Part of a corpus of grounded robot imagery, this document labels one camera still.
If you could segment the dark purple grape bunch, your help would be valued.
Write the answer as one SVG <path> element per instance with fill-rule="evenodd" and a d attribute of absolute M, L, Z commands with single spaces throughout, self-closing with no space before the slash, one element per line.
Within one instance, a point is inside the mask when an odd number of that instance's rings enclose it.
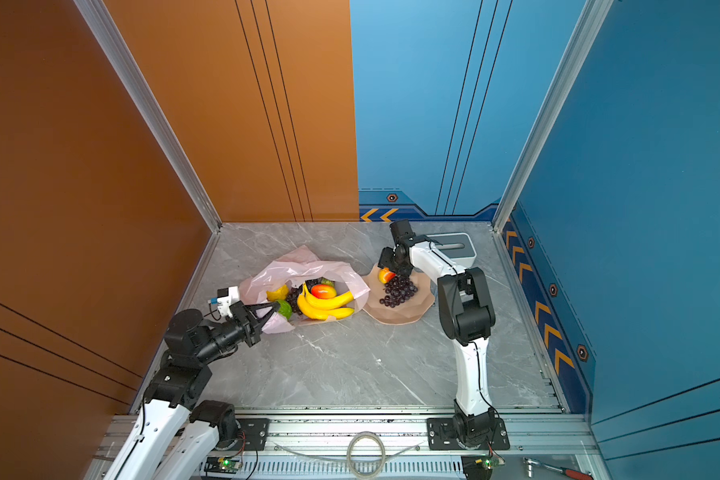
<path fill-rule="evenodd" d="M 379 300 L 382 306 L 395 308 L 410 300 L 417 292 L 418 287 L 409 276 L 396 275 L 385 277 L 384 292 Z"/>

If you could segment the yellow banana bunch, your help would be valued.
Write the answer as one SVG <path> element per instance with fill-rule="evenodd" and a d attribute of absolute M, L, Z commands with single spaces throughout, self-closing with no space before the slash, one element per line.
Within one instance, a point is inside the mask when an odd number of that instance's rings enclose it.
<path fill-rule="evenodd" d="M 328 321 L 342 320 L 354 314 L 349 304 L 354 301 L 351 292 L 330 299 L 320 299 L 307 290 L 306 285 L 297 297 L 297 305 L 301 312 L 310 320 Z"/>

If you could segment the pink plastic bag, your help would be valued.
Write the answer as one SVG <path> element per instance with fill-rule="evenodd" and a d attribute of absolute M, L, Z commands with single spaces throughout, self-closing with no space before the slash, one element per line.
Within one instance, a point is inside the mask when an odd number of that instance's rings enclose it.
<path fill-rule="evenodd" d="M 270 262 L 262 271 L 244 280 L 240 286 L 240 297 L 243 303 L 258 304 L 268 301 L 266 292 L 283 285 L 297 287 L 310 279 L 327 278 L 334 281 L 337 296 L 351 292 L 354 301 L 349 304 L 354 314 L 367 302 L 370 287 L 360 275 L 346 262 L 323 261 L 307 247 L 299 247 L 292 252 Z M 275 314 L 264 326 L 266 334 L 286 333 L 298 326 L 323 324 L 341 320 L 318 321 L 310 320 L 303 313 L 293 313 L 287 321 L 279 313 Z"/>

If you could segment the red apple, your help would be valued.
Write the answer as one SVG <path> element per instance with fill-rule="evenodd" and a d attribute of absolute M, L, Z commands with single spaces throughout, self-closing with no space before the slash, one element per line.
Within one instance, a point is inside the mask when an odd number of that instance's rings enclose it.
<path fill-rule="evenodd" d="M 380 269 L 378 272 L 378 280 L 383 285 L 388 284 L 395 277 L 396 274 L 387 267 Z"/>

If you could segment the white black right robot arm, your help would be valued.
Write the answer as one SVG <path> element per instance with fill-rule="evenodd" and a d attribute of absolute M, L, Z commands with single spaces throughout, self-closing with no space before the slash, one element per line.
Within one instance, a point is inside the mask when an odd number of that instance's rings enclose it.
<path fill-rule="evenodd" d="M 509 434 L 488 389 L 487 350 L 496 313 L 485 273 L 450 259 L 407 220 L 391 223 L 390 230 L 394 246 L 382 250 L 378 266 L 406 275 L 419 270 L 437 286 L 440 324 L 455 348 L 456 439 L 468 449 L 509 449 Z"/>

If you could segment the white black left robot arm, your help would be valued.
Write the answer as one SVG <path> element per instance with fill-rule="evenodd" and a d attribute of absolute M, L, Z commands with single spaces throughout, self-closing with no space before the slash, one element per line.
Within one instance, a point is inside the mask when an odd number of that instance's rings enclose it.
<path fill-rule="evenodd" d="M 107 470 L 108 479 L 189 479 L 200 473 L 231 473 L 246 452 L 260 454 L 269 420 L 240 420 L 229 403 L 202 400 L 213 362 L 238 347 L 257 344 L 278 302 L 238 301 L 221 322 L 197 309 L 173 316 L 164 335 L 167 350 L 148 383 L 135 425 Z"/>

